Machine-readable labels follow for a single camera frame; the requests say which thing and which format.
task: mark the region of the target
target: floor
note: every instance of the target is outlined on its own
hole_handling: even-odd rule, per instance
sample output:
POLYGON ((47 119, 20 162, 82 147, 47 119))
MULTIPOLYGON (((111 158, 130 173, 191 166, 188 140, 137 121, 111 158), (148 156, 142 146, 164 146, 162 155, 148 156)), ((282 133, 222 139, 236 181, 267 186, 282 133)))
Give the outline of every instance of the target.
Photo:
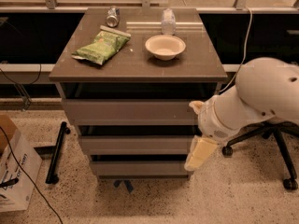
MULTIPOLYGON (((27 111, 0 104, 0 113, 12 118, 32 147, 55 145, 60 124, 67 121, 57 104, 33 103, 27 111)), ((235 146, 232 158, 223 158, 219 146, 189 181, 133 180, 134 190, 129 193, 123 183, 115 188, 113 180, 97 180, 74 128, 70 129, 57 171, 60 181, 45 183, 47 159, 36 181, 65 224, 299 223, 299 190, 283 188, 282 180, 289 175, 272 136, 268 140, 254 137, 235 146)), ((299 140, 285 138, 298 167, 299 140)), ((28 210, 0 213, 0 222, 59 223, 36 190, 28 210)))

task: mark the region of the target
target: desk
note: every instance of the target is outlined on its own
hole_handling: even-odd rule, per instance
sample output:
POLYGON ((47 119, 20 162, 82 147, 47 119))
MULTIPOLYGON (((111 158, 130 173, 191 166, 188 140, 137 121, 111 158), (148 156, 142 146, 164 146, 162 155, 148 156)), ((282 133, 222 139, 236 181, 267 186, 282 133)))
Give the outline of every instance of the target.
POLYGON ((184 162, 197 128, 189 102, 226 79, 195 9, 174 9, 186 50, 163 62, 145 50, 161 33, 162 8, 122 8, 117 29, 131 40, 103 66, 71 58, 90 44, 107 10, 88 9, 50 73, 82 151, 99 178, 189 178, 184 162))

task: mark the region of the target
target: gray drawer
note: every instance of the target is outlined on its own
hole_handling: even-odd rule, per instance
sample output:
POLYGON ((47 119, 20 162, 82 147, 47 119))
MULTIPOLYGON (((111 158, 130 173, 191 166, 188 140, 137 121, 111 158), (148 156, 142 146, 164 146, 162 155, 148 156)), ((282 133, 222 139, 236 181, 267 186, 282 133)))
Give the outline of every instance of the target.
POLYGON ((191 174, 184 169, 185 161, 102 161, 91 162, 95 175, 100 178, 185 177, 191 174))
POLYGON ((105 154, 188 154, 193 136, 80 136, 86 155, 105 154))
POLYGON ((186 100, 67 100, 62 104, 73 125, 194 125, 186 100))

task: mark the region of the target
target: soda can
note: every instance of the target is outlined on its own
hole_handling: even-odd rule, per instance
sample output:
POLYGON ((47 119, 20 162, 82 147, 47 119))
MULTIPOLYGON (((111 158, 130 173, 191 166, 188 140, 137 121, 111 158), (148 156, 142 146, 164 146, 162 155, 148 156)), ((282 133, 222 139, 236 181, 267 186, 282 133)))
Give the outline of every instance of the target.
POLYGON ((118 7, 111 7, 107 14, 107 26, 116 27, 120 22, 120 9, 118 7))

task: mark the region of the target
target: table top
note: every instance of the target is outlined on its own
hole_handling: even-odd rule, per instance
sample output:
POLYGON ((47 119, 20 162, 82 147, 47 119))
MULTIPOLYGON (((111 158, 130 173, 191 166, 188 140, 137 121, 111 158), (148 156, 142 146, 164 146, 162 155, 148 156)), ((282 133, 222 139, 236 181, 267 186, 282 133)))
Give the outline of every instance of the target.
POLYGON ((175 36, 186 49, 171 61, 161 61, 145 49, 147 39, 161 33, 163 8, 121 8, 116 29, 131 40, 105 64, 71 57, 72 52, 92 43, 106 25, 107 9, 88 9, 50 73, 54 82, 219 82, 226 73, 196 9, 174 8, 175 36))

